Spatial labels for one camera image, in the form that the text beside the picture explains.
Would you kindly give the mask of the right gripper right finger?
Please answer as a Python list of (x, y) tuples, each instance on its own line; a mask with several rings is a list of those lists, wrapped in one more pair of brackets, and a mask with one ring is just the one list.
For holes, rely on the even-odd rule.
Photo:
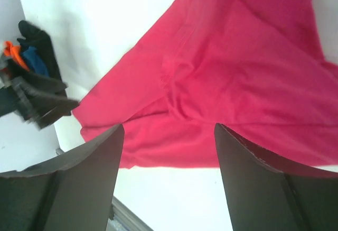
[(221, 124), (214, 137), (234, 230), (337, 230), (337, 173), (284, 158)]

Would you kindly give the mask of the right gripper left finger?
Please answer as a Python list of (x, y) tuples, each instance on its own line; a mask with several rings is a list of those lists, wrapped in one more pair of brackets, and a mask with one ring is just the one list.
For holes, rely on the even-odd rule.
[(23, 171), (1, 174), (1, 230), (105, 230), (124, 142), (116, 125)]

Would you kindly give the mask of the orange t shirt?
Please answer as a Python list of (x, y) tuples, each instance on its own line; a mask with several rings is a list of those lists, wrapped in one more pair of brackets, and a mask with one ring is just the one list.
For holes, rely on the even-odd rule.
[(7, 57), (11, 57), (20, 67), (29, 71), (29, 67), (27, 66), (26, 62), (20, 55), (21, 46), (14, 45), (11, 41), (4, 42), (4, 54)]

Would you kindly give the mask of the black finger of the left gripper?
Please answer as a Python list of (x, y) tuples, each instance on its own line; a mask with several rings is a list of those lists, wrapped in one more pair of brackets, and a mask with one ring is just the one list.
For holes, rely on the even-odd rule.
[(15, 93), (18, 112), (40, 129), (52, 125), (79, 106), (77, 100), (38, 90), (24, 80), (15, 81)]

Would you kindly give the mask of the black t shirt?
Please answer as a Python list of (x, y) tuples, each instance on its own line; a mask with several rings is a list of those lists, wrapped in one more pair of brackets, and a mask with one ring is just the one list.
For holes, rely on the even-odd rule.
[(22, 37), (17, 40), (23, 51), (29, 46), (35, 47), (49, 72), (49, 76), (47, 77), (38, 75), (32, 70), (25, 73), (24, 79), (39, 90), (65, 97), (66, 85), (62, 82), (50, 36), (44, 30), (26, 20), (21, 20), (18, 23), (18, 29)]

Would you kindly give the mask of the blue t shirt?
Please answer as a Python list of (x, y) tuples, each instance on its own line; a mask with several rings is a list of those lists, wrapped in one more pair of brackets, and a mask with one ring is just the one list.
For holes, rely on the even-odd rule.
[(37, 49), (29, 46), (25, 51), (21, 52), (21, 57), (26, 62), (29, 69), (38, 75), (49, 76), (48, 69), (37, 53)]

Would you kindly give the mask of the pink t shirt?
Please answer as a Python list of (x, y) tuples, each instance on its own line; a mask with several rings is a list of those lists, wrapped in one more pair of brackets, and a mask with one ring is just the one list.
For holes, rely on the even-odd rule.
[(337, 66), (312, 0), (175, 0), (73, 114), (85, 141), (123, 124), (122, 168), (217, 167), (217, 123), (337, 164)]

